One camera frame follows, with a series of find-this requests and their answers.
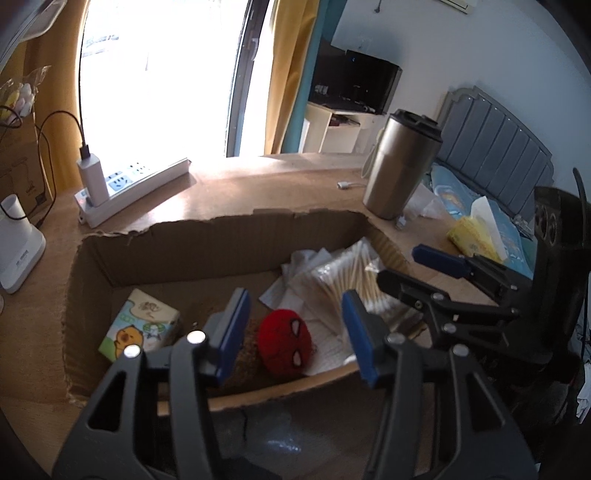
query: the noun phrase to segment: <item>spider-man plush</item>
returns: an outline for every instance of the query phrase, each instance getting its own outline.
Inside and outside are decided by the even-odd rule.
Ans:
[[[312,356],[312,338],[304,320],[291,310],[276,310],[261,323],[258,350],[263,364],[277,378],[301,375]]]

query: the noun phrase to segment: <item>door frame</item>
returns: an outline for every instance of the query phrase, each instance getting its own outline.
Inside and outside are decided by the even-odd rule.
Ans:
[[[240,45],[236,53],[236,66],[232,80],[232,93],[228,104],[228,123],[226,125],[226,156],[240,154],[242,126],[246,111],[246,100],[251,85],[252,69],[259,47],[261,31],[270,0],[249,0],[246,6]]]

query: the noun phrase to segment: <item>teal curtain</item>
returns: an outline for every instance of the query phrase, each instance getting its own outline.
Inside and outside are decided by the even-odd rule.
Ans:
[[[295,97],[294,108],[281,146],[282,153],[296,153],[298,151],[320,40],[324,38],[327,41],[332,41],[346,3],[347,0],[320,0],[318,16],[316,17],[316,23],[308,45],[306,62],[302,71],[300,88]]]

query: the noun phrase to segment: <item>tv stand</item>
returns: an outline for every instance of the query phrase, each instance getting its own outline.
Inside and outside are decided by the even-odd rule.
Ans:
[[[348,122],[331,125],[333,117],[346,118]],[[301,139],[303,153],[369,153],[385,123],[385,115],[336,110],[308,102]]]

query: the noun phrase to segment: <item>power strip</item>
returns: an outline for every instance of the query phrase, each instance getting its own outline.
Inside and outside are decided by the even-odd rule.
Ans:
[[[190,164],[191,161],[188,158],[160,169],[150,168],[140,163],[131,164],[126,169],[105,177],[109,200],[98,207],[92,206],[87,200],[86,189],[74,195],[80,208],[78,220],[94,228],[136,200],[187,173]]]

